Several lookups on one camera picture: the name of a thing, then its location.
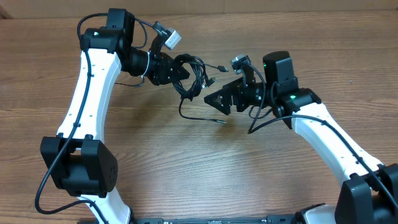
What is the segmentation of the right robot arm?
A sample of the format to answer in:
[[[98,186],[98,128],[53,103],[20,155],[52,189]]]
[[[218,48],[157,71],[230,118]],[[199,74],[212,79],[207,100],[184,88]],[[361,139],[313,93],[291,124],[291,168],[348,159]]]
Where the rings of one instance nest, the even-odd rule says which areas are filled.
[[[250,134],[276,121],[304,138],[323,159],[339,182],[336,205],[319,203],[293,215],[269,215],[264,223],[397,223],[397,164],[384,165],[367,153],[332,118],[322,100],[309,88],[300,88],[287,51],[262,59],[265,74],[246,55],[231,61],[240,78],[205,97],[206,104],[225,115],[231,107],[270,107],[274,119],[252,125]]]

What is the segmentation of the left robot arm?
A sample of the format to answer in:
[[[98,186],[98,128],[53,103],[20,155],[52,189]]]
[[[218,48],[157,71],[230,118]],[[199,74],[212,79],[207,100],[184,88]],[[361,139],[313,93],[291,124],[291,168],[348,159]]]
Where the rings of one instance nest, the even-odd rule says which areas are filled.
[[[117,188],[118,162],[104,143],[104,124],[113,87],[120,73],[166,85],[188,78],[188,72],[162,48],[173,49],[180,34],[156,22],[140,21],[125,9],[111,8],[106,24],[77,32],[80,74],[63,123],[54,137],[44,137],[40,153],[47,166],[44,180],[85,204],[96,223],[132,223],[132,210]],[[149,50],[132,44],[135,24],[152,27]]]

